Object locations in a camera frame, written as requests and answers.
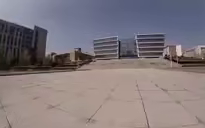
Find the paving tile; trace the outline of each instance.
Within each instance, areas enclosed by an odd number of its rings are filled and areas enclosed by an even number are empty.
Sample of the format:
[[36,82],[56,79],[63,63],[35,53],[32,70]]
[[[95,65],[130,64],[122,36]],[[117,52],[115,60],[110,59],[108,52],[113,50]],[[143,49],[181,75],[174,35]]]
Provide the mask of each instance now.
[[198,123],[195,117],[176,103],[145,101],[145,107],[151,128],[168,128]]
[[205,122],[205,100],[184,101],[182,105],[193,115]]
[[35,88],[34,91],[31,91],[29,93],[31,93],[31,95],[34,96],[33,99],[50,105],[58,105],[61,104],[62,102],[78,98],[78,95],[80,95],[80,93],[75,94],[63,90],[58,91],[58,90],[54,90],[53,88],[51,89]]
[[6,119],[6,113],[0,109],[0,128],[8,128],[8,121]]
[[174,102],[174,100],[163,91],[140,91],[144,101],[151,102]]
[[205,126],[202,124],[196,124],[196,125],[182,126],[177,128],[205,128]]
[[108,93],[91,91],[86,95],[63,102],[58,108],[67,111],[76,117],[90,118],[106,98],[110,98]]
[[34,98],[33,95],[27,94],[25,91],[20,89],[5,91],[1,94],[0,97],[5,105],[21,104]]
[[116,90],[111,94],[111,100],[118,100],[123,102],[131,102],[141,100],[138,91]]
[[47,110],[28,120],[13,123],[13,128],[83,128],[85,120],[56,109]]
[[108,101],[93,117],[95,122],[91,127],[106,128],[145,128],[146,117],[140,102],[123,103],[120,101]]
[[11,124],[23,123],[37,115],[43,114],[47,109],[48,106],[46,104],[36,100],[5,107]]
[[189,91],[168,91],[168,93],[178,101],[186,101],[186,100],[200,100],[202,99],[200,96],[189,92]]
[[140,91],[160,91],[153,83],[142,82],[142,80],[138,80],[138,87]]

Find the office building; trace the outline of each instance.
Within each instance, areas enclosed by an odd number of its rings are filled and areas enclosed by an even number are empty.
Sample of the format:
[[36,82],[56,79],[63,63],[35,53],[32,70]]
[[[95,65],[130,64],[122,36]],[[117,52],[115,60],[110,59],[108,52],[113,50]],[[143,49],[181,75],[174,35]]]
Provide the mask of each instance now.
[[93,40],[96,59],[119,59],[120,42],[117,36]]
[[0,63],[42,63],[45,57],[47,30],[30,29],[0,19]]
[[205,45],[198,45],[184,51],[183,56],[205,59]]
[[158,58],[163,56],[164,34],[137,34],[135,36],[137,54],[140,58]]

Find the wall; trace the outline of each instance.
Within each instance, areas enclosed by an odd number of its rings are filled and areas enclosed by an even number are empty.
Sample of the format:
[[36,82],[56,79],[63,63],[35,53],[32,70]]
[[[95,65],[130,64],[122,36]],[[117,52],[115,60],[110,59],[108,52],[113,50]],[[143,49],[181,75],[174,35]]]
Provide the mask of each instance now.
[[177,56],[182,56],[182,47],[181,45],[176,45]]
[[46,52],[46,41],[47,41],[47,30],[40,28],[38,26],[34,27],[34,39],[32,46],[36,50],[37,62],[43,62]]

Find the window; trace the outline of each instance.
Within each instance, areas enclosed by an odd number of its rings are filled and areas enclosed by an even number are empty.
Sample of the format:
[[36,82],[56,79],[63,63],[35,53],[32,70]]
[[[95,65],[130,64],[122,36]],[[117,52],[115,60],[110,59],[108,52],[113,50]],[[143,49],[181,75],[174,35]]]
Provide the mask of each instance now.
[[17,52],[17,57],[18,57],[18,59],[19,59],[19,57],[20,57],[20,51],[18,50],[18,52]]
[[14,46],[16,46],[16,41],[17,41],[17,39],[15,38],[15,40],[14,40]]
[[1,41],[2,41],[2,35],[0,34],[0,43],[1,43]]
[[10,47],[10,49],[9,49],[9,53],[10,53],[10,55],[12,56],[12,53],[13,53],[13,49]]
[[5,42],[6,42],[6,35],[4,34],[2,43],[5,44]]
[[160,39],[138,39],[138,42],[158,42],[158,41],[164,41],[164,38],[160,38]]
[[5,25],[4,25],[4,24],[2,24],[2,31],[4,30],[4,28],[5,28]]
[[13,45],[13,36],[11,37],[10,45]]
[[10,36],[8,36],[7,38],[7,45],[9,45],[9,41],[10,41]]
[[8,32],[8,26],[7,26],[7,24],[6,24],[5,28],[6,28],[5,33],[7,33],[7,32]]
[[13,57],[15,57],[16,56],[16,49],[14,48],[13,49]]
[[6,56],[8,55],[9,47],[6,47]]
[[10,33],[10,34],[14,34],[14,32],[15,32],[15,27],[10,26],[10,28],[9,28],[9,33]]
[[21,38],[19,39],[19,46],[21,45]]

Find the pavement line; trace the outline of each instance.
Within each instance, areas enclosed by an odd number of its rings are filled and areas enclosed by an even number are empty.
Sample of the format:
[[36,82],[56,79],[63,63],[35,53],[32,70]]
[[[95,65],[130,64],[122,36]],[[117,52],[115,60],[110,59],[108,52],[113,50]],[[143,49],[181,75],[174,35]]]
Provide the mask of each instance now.
[[148,119],[148,116],[147,116],[147,113],[146,113],[145,104],[144,104],[144,101],[143,101],[143,98],[142,98],[142,94],[141,94],[141,92],[140,92],[140,90],[139,90],[139,85],[138,85],[137,80],[136,80],[136,88],[137,88],[137,91],[138,91],[138,93],[139,93],[140,99],[142,100],[142,107],[143,107],[143,111],[144,111],[145,116],[146,116],[146,124],[147,124],[148,128],[150,128],[149,119]]
[[118,87],[118,84],[115,85],[110,92],[108,93],[107,97],[104,99],[104,101],[102,102],[102,104],[99,106],[99,108],[90,116],[90,118],[86,121],[86,126],[91,122],[91,120],[93,119],[93,117],[97,114],[97,112],[103,107],[104,104],[107,103],[107,101],[110,100],[111,94],[116,90],[116,88]]
[[181,101],[175,99],[167,90],[167,89],[164,89],[162,87],[160,87],[158,84],[155,84],[156,87],[158,87],[159,89],[161,89],[164,93],[166,93],[171,99],[173,99],[175,101],[176,104],[180,105],[181,107],[184,108],[184,110],[186,110],[191,116],[195,117],[195,119],[197,120],[197,124],[189,124],[189,125],[183,125],[183,127],[185,126],[194,126],[194,125],[199,125],[199,124],[202,124],[205,126],[205,123],[200,119],[198,118],[196,115],[192,114],[190,111],[188,111],[188,109],[181,103]]
[[9,125],[8,128],[12,128],[12,125],[11,125],[10,122],[9,122],[9,119],[8,119],[8,116],[7,116],[7,112],[6,112],[6,110],[5,110],[4,105],[2,104],[2,100],[1,100],[1,99],[0,99],[0,105],[2,106],[2,109],[3,109],[3,111],[4,111],[5,114],[6,114],[6,121],[7,121],[8,125]]

